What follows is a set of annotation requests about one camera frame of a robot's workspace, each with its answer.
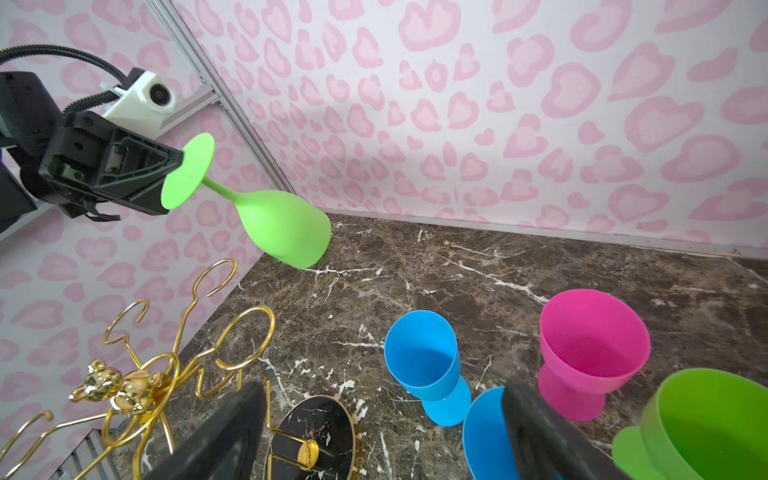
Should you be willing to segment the magenta wine glass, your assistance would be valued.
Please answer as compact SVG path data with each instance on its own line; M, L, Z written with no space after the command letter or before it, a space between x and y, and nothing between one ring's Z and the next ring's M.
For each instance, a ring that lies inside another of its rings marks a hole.
M544 363L540 394L564 418L589 422L606 396L625 385L651 353L648 329L621 300L601 291L574 289L555 295L539 320Z

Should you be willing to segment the blue wine glass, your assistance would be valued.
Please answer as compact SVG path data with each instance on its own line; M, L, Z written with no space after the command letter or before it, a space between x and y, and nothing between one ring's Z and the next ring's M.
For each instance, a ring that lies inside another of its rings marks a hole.
M463 426L463 448L475 479L560 479L529 388L512 382L481 394Z
M393 378L421 401L435 424L464 421L472 398L461 375L456 334L443 316L428 310L403 315L387 333L384 356Z

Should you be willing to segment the green wine glass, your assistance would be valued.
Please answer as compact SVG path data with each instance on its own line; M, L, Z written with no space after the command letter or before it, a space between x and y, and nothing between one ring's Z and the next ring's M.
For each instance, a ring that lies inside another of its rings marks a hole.
M721 370L676 372L612 455L632 479L765 479L767 388Z
M205 186L234 205L245 232L267 255L296 269L307 269L324 256L332 226L323 211L285 191L237 192L209 178L216 152L209 133L195 136L182 152L181 166L165 177L161 190L165 209L180 207Z

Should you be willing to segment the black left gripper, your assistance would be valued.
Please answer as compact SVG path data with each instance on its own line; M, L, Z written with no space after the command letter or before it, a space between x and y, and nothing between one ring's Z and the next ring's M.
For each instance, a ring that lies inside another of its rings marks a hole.
M182 151L120 127L93 112L62 113L33 72L1 74L1 147L20 168L24 188L71 218L112 222L99 203L166 215L163 179L134 178L92 186L103 176L164 176L181 166Z

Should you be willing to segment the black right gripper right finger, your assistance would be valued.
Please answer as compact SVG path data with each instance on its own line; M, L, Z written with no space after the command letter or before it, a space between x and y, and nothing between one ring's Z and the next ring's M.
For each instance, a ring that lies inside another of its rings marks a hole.
M627 477L526 383L507 380L501 410L521 479Z

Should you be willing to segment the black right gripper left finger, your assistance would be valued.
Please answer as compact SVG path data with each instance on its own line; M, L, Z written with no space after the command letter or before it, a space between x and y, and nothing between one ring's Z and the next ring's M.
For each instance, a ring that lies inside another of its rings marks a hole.
M243 386L148 479L249 479L265 424L267 395L260 382Z

